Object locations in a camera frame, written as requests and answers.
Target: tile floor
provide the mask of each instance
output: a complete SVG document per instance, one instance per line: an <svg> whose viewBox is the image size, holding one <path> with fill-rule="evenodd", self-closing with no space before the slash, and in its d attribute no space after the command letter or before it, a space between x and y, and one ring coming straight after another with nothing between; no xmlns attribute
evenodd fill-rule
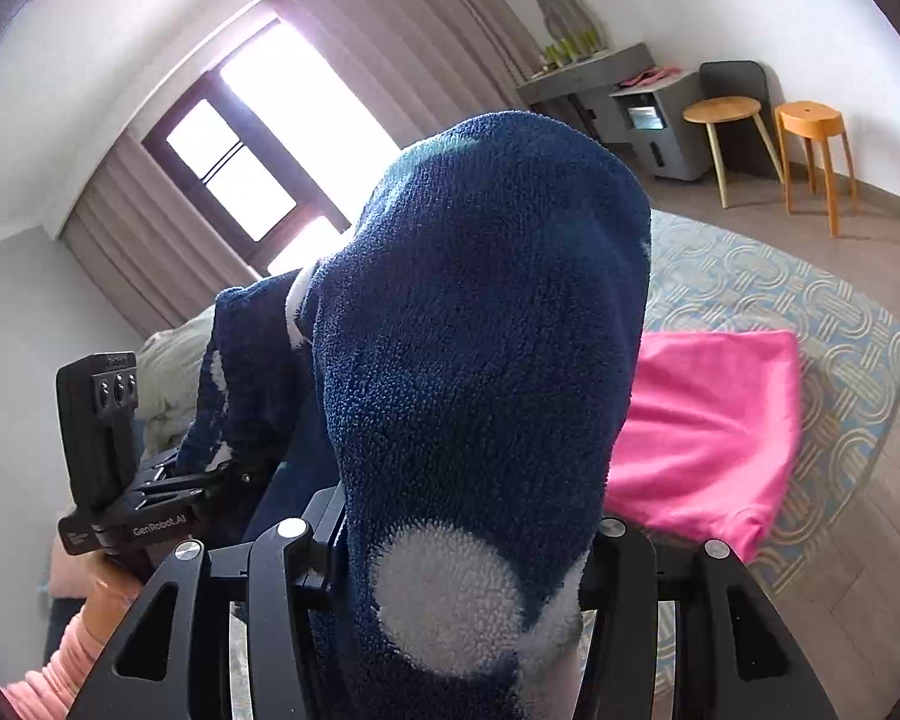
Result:
<svg viewBox="0 0 900 720"><path fill-rule="evenodd" d="M823 199L805 184L787 215L778 183L730 178L730 209L714 181L641 176L655 208L768 242L837 274L900 320L900 218L862 198L844 199L842 237L829 237ZM837 523L830 543L778 601L841 720L886 717L900 695L900 409L869 485ZM661 703L657 717L669 716Z"/></svg>

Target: pink cloth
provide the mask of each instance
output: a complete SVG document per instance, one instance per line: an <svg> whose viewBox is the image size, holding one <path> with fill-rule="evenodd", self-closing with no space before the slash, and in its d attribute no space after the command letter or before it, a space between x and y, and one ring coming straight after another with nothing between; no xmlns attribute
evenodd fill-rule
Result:
<svg viewBox="0 0 900 720"><path fill-rule="evenodd" d="M770 533L800 439L789 331L646 333L604 508L744 562Z"/></svg>
<svg viewBox="0 0 900 720"><path fill-rule="evenodd" d="M60 649L40 671L26 672L4 695L22 720L66 720L67 712L103 650L83 624L82 613L70 621Z"/></svg>

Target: dark window frame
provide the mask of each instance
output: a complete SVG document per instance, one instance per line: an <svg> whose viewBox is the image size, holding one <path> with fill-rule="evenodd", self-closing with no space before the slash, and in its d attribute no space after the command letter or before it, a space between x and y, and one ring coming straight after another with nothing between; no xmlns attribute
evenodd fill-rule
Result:
<svg viewBox="0 0 900 720"><path fill-rule="evenodd" d="M237 255L260 274L266 274L268 272L266 267L300 230L316 218L326 217L338 232L346 231L350 226L350 220L343 211L333 204L317 182L303 170L293 154L287 151L279 138L260 121L221 76L221 69L233 56L278 23L278 20L268 23L200 76L180 95L170 110L154 124L143 139L144 148L151 153L156 163L163 167L170 180L183 192L194 208L223 237L223 240L233 247ZM210 103L239 139L238 145L231 148L204 176L194 173L167 143L170 132L173 132L201 100ZM259 241L250 237L250 234L205 186L205 181L221 170L241 148L249 148L296 203Z"/></svg>

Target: wooden stool leg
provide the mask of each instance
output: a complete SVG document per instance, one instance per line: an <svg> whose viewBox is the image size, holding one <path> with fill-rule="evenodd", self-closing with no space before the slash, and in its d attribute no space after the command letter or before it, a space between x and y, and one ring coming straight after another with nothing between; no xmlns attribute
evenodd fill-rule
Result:
<svg viewBox="0 0 900 720"><path fill-rule="evenodd" d="M844 153L847 155L847 167L850 168L850 197L853 200L853 213L860 213L860 197L857 196L857 175L853 170L853 157L850 154L850 140L847 138L847 131L840 133L840 137L844 139Z"/></svg>
<svg viewBox="0 0 900 720"><path fill-rule="evenodd" d="M756 128L760 131L760 137L763 138L763 145L767 147L767 152L770 154L770 160L773 161L773 167L776 168L776 177L780 179L780 183L783 183L783 170L780 169L780 160L778 156L776 156L776 148L773 146L773 141L770 141L770 133L767 132L767 126L763 124L763 117L760 116L760 113L757 112L754 114L754 124L756 124Z"/></svg>
<svg viewBox="0 0 900 720"><path fill-rule="evenodd" d="M720 204L727 206L727 171L724 169L724 156L720 153L720 141L717 139L715 124L706 126L706 134L710 138L710 150L713 151L713 167L717 169L717 184L720 186Z"/></svg>
<svg viewBox="0 0 900 720"><path fill-rule="evenodd" d="M830 235L840 238L840 209L837 206L837 176L833 172L833 161L830 159L830 143L824 138L820 141L823 152L823 181L826 183L826 208L830 215Z"/></svg>
<svg viewBox="0 0 900 720"><path fill-rule="evenodd" d="M803 150L807 154L807 175L810 177L810 191L817 193L817 159L813 155L813 141L809 138L803 139Z"/></svg>
<svg viewBox="0 0 900 720"><path fill-rule="evenodd" d="M783 119L780 114L773 117L776 122L776 139L780 143L780 158L783 160L783 207L788 214L794 213L793 198L790 193L790 158L787 156L787 142L784 140Z"/></svg>

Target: stool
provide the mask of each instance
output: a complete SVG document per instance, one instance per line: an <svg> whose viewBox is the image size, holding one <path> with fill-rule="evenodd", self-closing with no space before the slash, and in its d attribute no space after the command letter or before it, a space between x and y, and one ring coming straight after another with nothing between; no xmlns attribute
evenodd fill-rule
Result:
<svg viewBox="0 0 900 720"><path fill-rule="evenodd" d="M760 101L753 98L712 98L694 103L685 111L683 117L692 124L706 124L706 134L710 138L710 150L713 151L713 164L717 169L717 183L720 185L720 204L727 208L727 171L724 168L724 156L720 153L720 141L717 139L717 124L738 122L740 119L753 119L760 137L773 160L776 174L783 183L783 172L780 160L776 156L776 148L770 141L770 133L760 118Z"/></svg>
<svg viewBox="0 0 900 720"><path fill-rule="evenodd" d="M847 167L850 168L850 197L853 210L860 210L860 199L857 197L857 177L853 172L853 157L850 156L850 141L847 141L847 127L840 111L821 103L785 103L778 105L775 111L776 133L780 139L780 154L783 156L783 202L787 213L794 212L790 193L790 161L787 159L786 143L783 136L787 132L803 138L803 147L807 155L807 172L810 175L810 191L817 193L817 164L814 158L813 144L818 143L823 153L823 181L826 185L826 208L830 215L830 234L840 237L840 218L837 206L836 175L830 159L829 139L840 135L844 139L844 153L847 155Z"/></svg>

